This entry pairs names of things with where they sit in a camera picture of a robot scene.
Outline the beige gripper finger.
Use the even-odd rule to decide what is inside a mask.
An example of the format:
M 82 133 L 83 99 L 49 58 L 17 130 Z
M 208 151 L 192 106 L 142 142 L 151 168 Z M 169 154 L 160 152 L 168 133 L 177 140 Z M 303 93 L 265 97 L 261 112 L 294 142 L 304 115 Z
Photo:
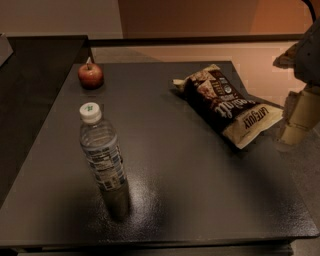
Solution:
M 284 53 L 278 56 L 274 60 L 273 65 L 282 69 L 294 68 L 296 52 L 297 45 L 294 44 L 290 48 L 288 48 Z
M 289 92 L 286 98 L 283 122 L 277 140 L 293 146 L 303 141 L 320 122 L 320 87 L 307 85 L 300 92 Z

